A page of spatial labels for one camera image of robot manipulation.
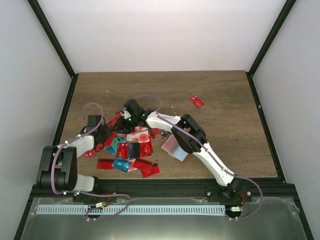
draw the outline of black mounting bracket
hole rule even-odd
[[[46,146],[42,151],[36,184],[41,189],[51,188],[51,169],[57,146]],[[59,191],[71,191],[75,188],[78,180],[77,148],[70,146],[63,148],[57,157],[56,164],[61,162],[61,168],[54,170],[54,185]]]

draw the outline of black frame edge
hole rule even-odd
[[[63,105],[63,108],[62,108],[62,112],[61,112],[61,115],[60,115],[60,119],[59,119],[59,122],[58,122],[58,126],[56,128],[56,131],[55,131],[55,134],[54,134],[54,138],[53,138],[53,141],[52,141],[52,145],[53,146],[58,145],[59,142],[60,142],[60,139],[61,139],[61,136],[62,136],[62,132],[64,130],[65,122],[66,122],[66,119],[67,119],[69,107],[70,107],[70,104],[71,104],[71,100],[72,100],[72,97],[73,97],[74,92],[75,92],[78,76],[79,76],[79,73],[77,73],[71,80],[71,83],[70,83],[70,86],[69,86],[69,90],[68,90],[68,93],[66,95],[66,98],[65,98],[65,101],[64,101],[64,105]]]
[[[271,136],[268,124],[267,124],[267,120],[266,120],[266,117],[265,117],[265,113],[264,113],[263,107],[262,107],[262,105],[260,103],[260,100],[259,100],[259,96],[258,96],[258,93],[257,93],[257,90],[256,90],[256,86],[255,86],[254,80],[253,80],[253,78],[252,78],[252,76],[250,75],[249,72],[246,72],[246,76],[247,76],[247,79],[248,79],[248,82],[249,82],[249,85],[250,85],[250,89],[251,89],[251,92],[252,92],[252,95],[253,95],[253,99],[254,99],[254,102],[255,102],[255,105],[256,105],[256,109],[257,109],[257,111],[259,113],[259,117],[260,117],[260,120],[261,120],[263,131],[264,131],[264,134],[265,134],[265,137],[266,137],[269,149],[270,149],[270,153],[271,153],[271,156],[272,156],[272,159],[273,159],[273,163],[274,163],[278,178],[281,179],[281,181],[283,181],[285,183],[286,182],[285,174],[283,172],[283,169],[282,169],[282,166],[281,166],[278,154],[277,154],[277,150],[276,150],[274,141],[272,139],[272,136]]]
[[[32,10],[34,11],[34,14],[38,18],[40,24],[42,25],[43,30],[45,31],[46,35],[48,36],[50,42],[52,43],[52,46],[54,47],[56,53],[58,54],[61,62],[63,63],[65,69],[67,70],[68,74],[71,78],[75,77],[75,71],[73,70],[69,60],[67,59],[67,56],[62,49],[53,29],[51,28],[43,10],[41,9],[41,6],[37,0],[28,0]]]
[[[276,38],[280,28],[284,24],[287,16],[289,15],[291,9],[295,5],[297,0],[286,0],[285,4],[283,5],[283,8],[281,9],[278,17],[276,18],[268,36],[266,37],[258,55],[256,56],[250,70],[249,75],[254,76],[256,73],[259,65],[261,64],[262,60],[264,59],[267,51],[269,50],[271,44],[273,43],[274,39]]]

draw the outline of blue packet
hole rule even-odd
[[[119,169],[119,170],[121,170],[121,171],[123,171],[125,173],[128,172],[130,166],[131,166],[131,162],[129,162],[127,160],[124,160],[124,159],[122,159],[120,157],[116,157],[114,159],[113,164],[112,164],[112,167],[114,169]]]

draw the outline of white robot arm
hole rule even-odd
[[[202,163],[209,169],[209,171],[215,177],[219,185],[226,187],[226,189],[230,193],[239,192],[241,188],[241,181],[233,176],[234,173],[224,165],[221,159],[213,151],[210,144],[208,143],[204,130],[196,123],[196,121],[190,115],[185,114],[183,116],[169,116],[157,113],[154,110],[144,110],[134,99],[131,99],[124,104],[124,108],[121,111],[121,117],[117,119],[116,124],[112,129],[109,129],[106,125],[102,125],[93,134],[85,135],[80,139],[69,144],[65,148],[65,150],[67,151],[70,149],[75,149],[72,158],[73,160],[77,160],[77,158],[83,155],[86,151],[95,148],[95,146],[97,146],[98,143],[104,142],[108,137],[111,136],[110,134],[112,134],[112,132],[129,134],[134,132],[136,126],[158,128],[161,130],[171,132],[176,138],[179,146],[185,152],[193,154],[202,161]],[[44,154],[46,148],[43,150],[41,162],[43,162],[43,158],[48,157],[50,153],[52,156],[52,153],[54,152],[53,148],[60,148],[61,145],[50,147],[51,148],[48,150],[47,155]],[[46,162],[46,164],[40,164],[37,183],[38,185],[41,185],[42,183],[43,186],[48,186],[48,183],[50,181],[48,182],[48,176],[46,174],[50,169],[50,166],[48,165],[50,163],[48,163],[48,160],[44,162]],[[92,186],[93,188],[93,177],[90,177],[90,179],[84,179],[82,176],[79,176],[78,174],[78,180],[75,181],[66,181],[66,178],[69,177],[69,174],[65,174],[62,177],[64,177],[64,186],[69,186],[69,189],[65,190],[82,190],[89,192],[92,189],[90,189],[91,187],[88,186]]]

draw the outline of wire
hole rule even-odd
[[[105,119],[105,118],[104,118],[104,110],[102,109],[102,107],[101,107],[98,103],[96,103],[96,102],[90,102],[90,103],[86,104],[86,105],[84,106],[83,110],[82,110],[82,117],[83,117],[83,119],[84,119],[84,121],[85,121],[86,123],[88,123],[88,122],[87,122],[86,119],[85,119],[85,110],[86,110],[86,108],[87,108],[88,106],[90,106],[90,105],[96,105],[96,106],[99,107],[99,109],[100,109],[100,111],[101,111],[101,119],[100,119],[99,123],[98,123],[93,129],[91,129],[90,131],[85,132],[84,134],[78,134],[75,138],[73,138],[73,139],[71,139],[71,140],[69,140],[69,141],[65,141],[65,143],[63,143],[63,144],[58,148],[58,150],[56,151],[56,153],[55,153],[55,155],[54,155],[54,158],[53,158],[53,161],[52,161],[50,179],[51,179],[51,188],[52,188],[52,191],[53,191],[56,195],[60,195],[60,194],[66,193],[66,191],[57,191],[56,186],[55,186],[55,166],[56,166],[57,159],[58,159],[58,156],[59,156],[60,152],[62,151],[63,148],[67,147],[69,144],[72,144],[72,143],[75,142],[76,140],[79,140],[80,138],[82,138],[82,137],[84,137],[84,136],[87,136],[87,135],[91,134],[92,132],[94,132],[94,131],[102,124],[102,121]],[[94,193],[90,193],[90,192],[86,192],[86,191],[68,191],[67,193],[76,193],[76,194],[79,193],[79,194],[84,194],[84,195],[88,195],[88,196],[92,196],[92,197],[98,197],[98,198],[112,198],[112,197],[125,197],[125,198],[128,198],[128,203],[127,203],[127,205],[126,205],[123,209],[121,209],[119,212],[117,212],[117,213],[115,213],[115,214],[113,214],[113,215],[111,215],[111,216],[102,217],[102,218],[99,217],[99,218],[98,218],[99,220],[102,220],[102,219],[110,219],[110,218],[113,218],[113,217],[119,215],[120,213],[122,213],[123,211],[125,211],[125,210],[129,207],[129,205],[130,205],[130,203],[131,203],[131,201],[132,201],[131,197],[130,197],[129,195],[127,195],[127,194],[108,194],[108,195],[102,194],[102,195],[100,195],[100,194],[94,194]]]
[[[238,176],[238,175],[235,175],[231,172],[229,172],[228,170],[226,170],[218,161],[217,159],[212,155],[212,153],[210,151],[208,151],[208,149],[194,136],[192,136],[189,132],[183,130],[182,128],[176,126],[175,124],[173,124],[172,122],[168,121],[167,119],[161,117],[159,115],[159,110],[161,109],[161,107],[163,106],[163,102],[161,101],[161,99],[158,97],[158,96],[155,96],[155,95],[152,95],[152,94],[143,94],[143,95],[139,95],[137,97],[135,97],[135,99],[139,99],[139,98],[142,98],[142,97],[153,97],[155,99],[157,99],[160,103],[160,106],[155,110],[155,114],[156,114],[156,117],[161,119],[162,121],[166,122],[167,124],[170,124],[171,126],[173,126],[174,128],[176,128],[177,130],[179,130],[180,132],[184,133],[185,135],[189,136],[190,138],[192,138],[193,140],[195,140],[209,155],[210,157],[214,160],[214,162],[224,171],[226,172],[227,174],[229,174],[230,176],[234,177],[234,178],[237,178],[237,179],[242,179],[242,180],[246,180],[246,181],[249,181],[251,182],[252,184],[254,184],[259,193],[260,193],[260,204],[258,206],[258,208],[251,214],[247,215],[247,216],[243,216],[243,217],[239,217],[237,220],[243,220],[243,219],[247,219],[253,215],[255,215],[261,208],[262,204],[263,204],[263,200],[264,200],[264,196],[263,196],[263,193],[262,193],[262,190],[261,188],[259,187],[259,185],[253,181],[252,179],[246,177],[246,176]]]
[[[240,192],[240,196],[242,197],[242,210],[244,210],[246,203],[245,195],[242,192]]]

